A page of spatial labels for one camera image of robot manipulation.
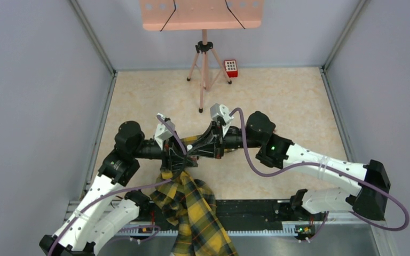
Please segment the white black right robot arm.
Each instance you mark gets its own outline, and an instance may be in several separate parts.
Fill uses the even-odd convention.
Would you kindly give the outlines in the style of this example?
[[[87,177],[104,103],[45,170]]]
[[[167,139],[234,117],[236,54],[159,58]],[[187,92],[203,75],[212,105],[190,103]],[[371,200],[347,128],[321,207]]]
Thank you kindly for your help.
[[[260,111],[242,119],[241,127],[232,126],[234,114],[241,112],[239,108],[214,111],[210,126],[196,142],[187,145],[187,153],[218,159],[227,149],[242,149],[248,155],[250,148],[257,148],[256,159],[275,168],[272,177],[293,170],[331,183],[331,189],[302,189],[291,198],[292,214],[299,220],[330,211],[353,212],[367,220],[384,219],[391,183],[381,162],[347,162],[306,149],[275,134],[275,124]]]

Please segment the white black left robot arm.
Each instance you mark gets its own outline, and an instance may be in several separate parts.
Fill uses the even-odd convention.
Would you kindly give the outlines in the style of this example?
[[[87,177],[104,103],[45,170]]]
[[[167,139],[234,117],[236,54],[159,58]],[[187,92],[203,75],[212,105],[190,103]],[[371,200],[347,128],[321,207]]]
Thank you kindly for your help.
[[[152,139],[146,140],[139,123],[120,125],[115,145],[104,159],[97,176],[75,211],[52,235],[45,235],[39,246],[46,255],[98,255],[104,245],[130,221],[144,220],[150,206],[141,201],[123,199],[107,215],[113,198],[126,188],[140,168],[138,160],[160,159],[164,164],[182,160],[192,145],[184,145],[174,132],[174,124],[164,119]]]

